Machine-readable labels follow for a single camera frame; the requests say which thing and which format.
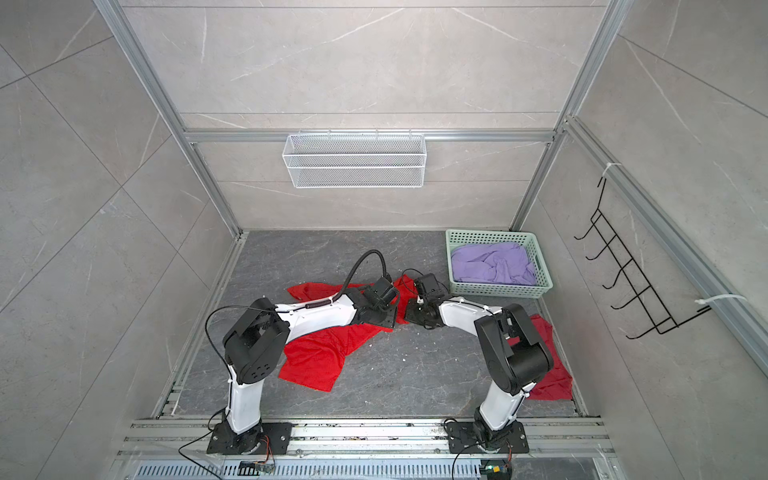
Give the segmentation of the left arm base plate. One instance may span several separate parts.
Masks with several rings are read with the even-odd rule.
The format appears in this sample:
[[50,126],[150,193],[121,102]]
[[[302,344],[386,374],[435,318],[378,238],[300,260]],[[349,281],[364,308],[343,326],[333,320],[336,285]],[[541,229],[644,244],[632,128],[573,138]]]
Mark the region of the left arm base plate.
[[287,453],[293,424],[260,422],[250,430],[236,434],[227,421],[217,424],[208,443],[207,454],[284,455]]

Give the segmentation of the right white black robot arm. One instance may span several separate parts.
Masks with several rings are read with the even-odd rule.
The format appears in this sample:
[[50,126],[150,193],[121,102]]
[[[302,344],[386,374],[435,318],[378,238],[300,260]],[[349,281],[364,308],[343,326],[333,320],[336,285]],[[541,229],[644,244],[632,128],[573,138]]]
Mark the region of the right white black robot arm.
[[552,354],[519,304],[487,306],[452,296],[433,274],[414,281],[404,319],[426,329],[450,327],[476,337],[492,380],[477,408],[476,434],[490,439],[516,421],[535,386],[554,367]]

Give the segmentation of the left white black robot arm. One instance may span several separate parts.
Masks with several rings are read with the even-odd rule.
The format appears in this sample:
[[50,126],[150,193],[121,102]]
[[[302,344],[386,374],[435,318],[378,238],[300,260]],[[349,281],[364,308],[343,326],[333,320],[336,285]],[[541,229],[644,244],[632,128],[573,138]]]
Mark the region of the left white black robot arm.
[[277,367],[287,344],[333,327],[391,328],[398,297],[393,283],[381,277],[372,285],[347,286],[304,303],[274,304],[268,298],[253,302],[222,340],[230,376],[225,418],[232,432],[240,435],[260,424],[264,380]]

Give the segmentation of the bright red t-shirt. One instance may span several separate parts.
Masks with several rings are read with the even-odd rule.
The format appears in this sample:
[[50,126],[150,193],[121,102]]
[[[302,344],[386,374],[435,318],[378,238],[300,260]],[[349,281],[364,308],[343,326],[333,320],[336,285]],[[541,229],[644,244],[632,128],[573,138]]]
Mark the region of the bright red t-shirt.
[[[405,324],[408,300],[416,298],[414,280],[407,275],[395,282],[400,299],[395,316],[396,323]],[[341,285],[303,283],[288,287],[287,293],[299,302],[319,300],[337,293]],[[392,328],[368,324],[339,326],[302,336],[284,348],[286,361],[279,378],[300,386],[330,392],[341,375],[346,358],[379,333],[393,332]]]

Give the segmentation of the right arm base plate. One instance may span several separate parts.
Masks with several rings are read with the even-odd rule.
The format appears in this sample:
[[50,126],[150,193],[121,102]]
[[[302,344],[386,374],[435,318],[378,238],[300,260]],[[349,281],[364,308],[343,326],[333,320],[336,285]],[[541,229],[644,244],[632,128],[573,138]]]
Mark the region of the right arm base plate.
[[524,426],[513,421],[501,430],[490,430],[481,421],[446,419],[442,423],[452,454],[527,454],[530,447]]

